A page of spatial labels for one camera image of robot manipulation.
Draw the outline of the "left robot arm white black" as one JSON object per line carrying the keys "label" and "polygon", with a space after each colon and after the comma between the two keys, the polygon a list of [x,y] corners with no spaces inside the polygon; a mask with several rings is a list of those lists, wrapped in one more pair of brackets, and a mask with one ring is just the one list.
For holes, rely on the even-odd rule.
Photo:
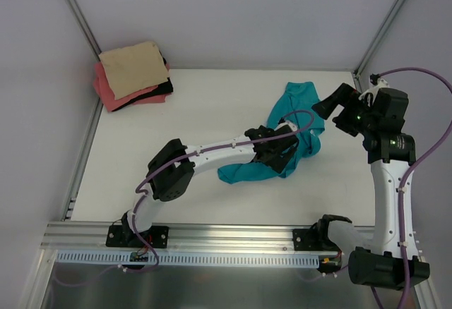
{"label": "left robot arm white black", "polygon": [[155,202],[180,198],[192,178],[205,171],[231,164],[261,164],[282,173],[299,144],[298,127],[280,120],[276,128],[259,126],[231,140],[209,145],[184,145],[169,141],[148,163],[148,173],[136,188],[138,199],[121,220],[121,235],[128,247],[138,247],[150,235],[157,213]]}

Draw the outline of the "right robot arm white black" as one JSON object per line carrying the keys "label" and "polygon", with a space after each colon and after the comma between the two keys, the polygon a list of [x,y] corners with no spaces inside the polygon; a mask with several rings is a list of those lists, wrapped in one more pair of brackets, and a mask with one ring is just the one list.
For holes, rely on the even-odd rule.
{"label": "right robot arm white black", "polygon": [[402,291],[430,276],[412,230],[410,183],[416,153],[414,138],[403,132],[408,104],[408,95],[400,90],[380,87],[361,95],[343,83],[312,107],[323,119],[343,107],[333,122],[351,136],[362,135],[374,182],[371,239],[363,237],[347,217],[330,214],[319,220],[315,233],[320,248],[337,246],[344,253],[353,284]]}

